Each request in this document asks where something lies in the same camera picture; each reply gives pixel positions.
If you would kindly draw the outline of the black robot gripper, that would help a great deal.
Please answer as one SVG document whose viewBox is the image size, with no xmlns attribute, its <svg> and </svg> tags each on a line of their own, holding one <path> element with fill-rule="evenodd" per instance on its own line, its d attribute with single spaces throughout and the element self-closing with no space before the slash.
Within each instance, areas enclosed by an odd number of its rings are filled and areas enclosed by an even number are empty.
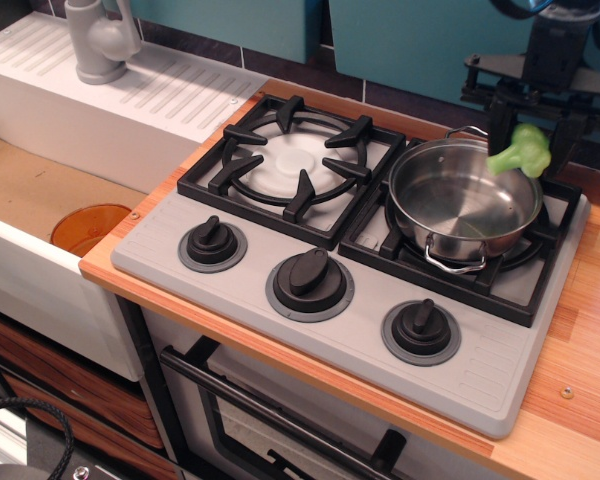
<svg viewBox="0 0 600 480">
<path fill-rule="evenodd" d="M 468 69 L 461 98 L 488 109 L 488 151 L 507 149 L 516 105 L 540 116 L 563 112 L 550 140 L 549 177 L 556 177 L 577 153 L 588 121 L 600 125 L 600 72 L 583 54 L 588 39 L 600 49 L 597 21 L 534 21 L 523 55 L 479 55 L 465 59 Z"/>
</svg>

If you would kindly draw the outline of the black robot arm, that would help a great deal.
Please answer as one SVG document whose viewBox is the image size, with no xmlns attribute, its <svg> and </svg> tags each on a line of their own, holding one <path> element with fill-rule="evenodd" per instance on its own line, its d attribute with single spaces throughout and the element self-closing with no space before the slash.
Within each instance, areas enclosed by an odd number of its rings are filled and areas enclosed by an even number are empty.
<svg viewBox="0 0 600 480">
<path fill-rule="evenodd" d="M 489 152 L 511 141 L 519 116 L 551 120 L 551 163 L 557 175 L 577 153 L 582 138 L 600 130 L 600 72 L 585 64 L 586 44 L 600 48 L 600 1 L 496 1 L 502 14 L 533 21 L 524 53 L 473 54 L 462 87 L 465 101 L 489 116 Z"/>
</svg>

